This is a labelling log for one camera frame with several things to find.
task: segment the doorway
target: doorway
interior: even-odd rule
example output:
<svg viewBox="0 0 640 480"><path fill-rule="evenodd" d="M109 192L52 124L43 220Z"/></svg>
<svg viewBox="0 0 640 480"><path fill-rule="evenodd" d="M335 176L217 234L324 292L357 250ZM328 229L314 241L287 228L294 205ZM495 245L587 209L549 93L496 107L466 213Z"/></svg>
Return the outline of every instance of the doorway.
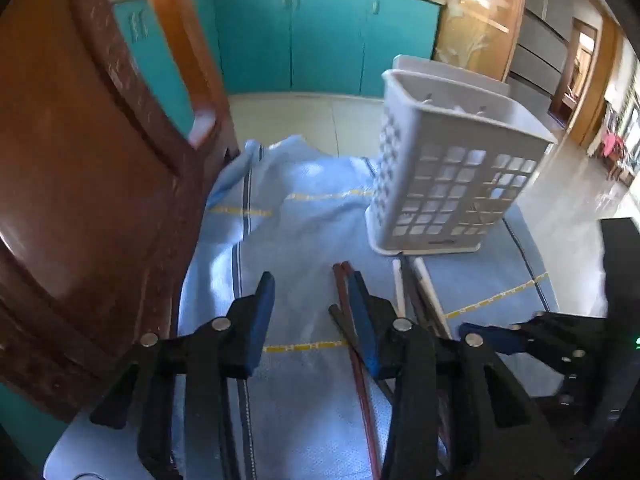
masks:
<svg viewBox="0 0 640 480"><path fill-rule="evenodd" d="M597 37L598 31L594 27L574 18L566 62L549 108L549 113L564 127L569 124L586 90Z"/></svg>

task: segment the chair backrest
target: chair backrest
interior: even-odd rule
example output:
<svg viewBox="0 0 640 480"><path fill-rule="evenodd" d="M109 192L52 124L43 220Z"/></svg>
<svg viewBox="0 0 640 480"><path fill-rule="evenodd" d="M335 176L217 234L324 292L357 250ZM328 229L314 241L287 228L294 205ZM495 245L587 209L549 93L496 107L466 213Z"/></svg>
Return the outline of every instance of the chair backrest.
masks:
<svg viewBox="0 0 640 480"><path fill-rule="evenodd" d="M238 153L191 0L174 4L189 20L165 29L196 115L189 141L108 0L0 7L0 379L61 418L132 341L171 334L207 192Z"/></svg>

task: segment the basket base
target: basket base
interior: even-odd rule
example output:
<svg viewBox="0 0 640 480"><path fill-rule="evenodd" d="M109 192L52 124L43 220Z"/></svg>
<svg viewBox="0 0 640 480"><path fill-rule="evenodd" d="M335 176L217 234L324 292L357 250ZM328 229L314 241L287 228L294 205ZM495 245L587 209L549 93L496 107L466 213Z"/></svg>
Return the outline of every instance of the basket base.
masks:
<svg viewBox="0 0 640 480"><path fill-rule="evenodd" d="M373 237L373 222L375 219L372 218L371 207L367 207L364 212L364 218L367 223L367 238L369 239L369 245L371 248L376 251L378 254L382 254L383 256L396 256L400 253L407 254L408 256L425 256L427 254L453 254L453 253L475 253L481 244L476 244L471 247L438 247L433 249L408 249L408 250L387 250L379 247L376 244L376 241Z"/></svg>

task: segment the blue towel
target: blue towel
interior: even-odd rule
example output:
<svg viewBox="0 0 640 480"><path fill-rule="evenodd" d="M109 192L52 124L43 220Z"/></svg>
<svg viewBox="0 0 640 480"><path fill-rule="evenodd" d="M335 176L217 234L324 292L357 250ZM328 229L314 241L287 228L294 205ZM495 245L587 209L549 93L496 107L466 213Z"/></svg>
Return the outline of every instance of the blue towel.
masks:
<svg viewBox="0 0 640 480"><path fill-rule="evenodd" d="M328 307L338 302L332 265L343 260L362 272L372 295L395 297L392 258L376 254L367 241L364 210L372 194L373 166L362 158L327 156L299 137L267 149L250 141L210 193L182 290L178 333L192 333L224 315L234 298L254 292L265 270L276 281L260 365L249 380L230 381L234 435L246 480L371 478L348 348ZM517 230L527 251L537 254L526 225L518 224ZM536 272L542 273L535 254ZM491 231L476 254L429 256L425 263L446 312L530 279L504 226ZM547 299L556 307L552 291ZM535 288L528 287L458 316L452 327L462 320L523 321L541 309ZM390 406L367 381L382 457ZM178 468L183 388L179 381L174 416Z"/></svg>

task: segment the teal cabinet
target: teal cabinet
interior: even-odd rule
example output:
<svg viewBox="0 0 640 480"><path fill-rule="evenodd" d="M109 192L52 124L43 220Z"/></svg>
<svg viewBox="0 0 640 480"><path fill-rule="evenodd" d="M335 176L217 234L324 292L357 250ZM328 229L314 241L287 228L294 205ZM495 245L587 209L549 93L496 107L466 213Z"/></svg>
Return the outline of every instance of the teal cabinet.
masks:
<svg viewBox="0 0 640 480"><path fill-rule="evenodd" d="M290 0L216 0L227 92L291 88L290 22Z"/></svg>
<svg viewBox="0 0 640 480"><path fill-rule="evenodd" d="M211 55L220 65L214 0L195 3ZM187 136L193 126L191 102L155 13L146 0L127 0L116 4L113 12L147 87L180 133Z"/></svg>
<svg viewBox="0 0 640 480"><path fill-rule="evenodd" d="M424 0L369 0L360 94L380 97L398 54L431 59L440 7Z"/></svg>
<svg viewBox="0 0 640 480"><path fill-rule="evenodd" d="M291 89L360 93L368 0L292 0Z"/></svg>

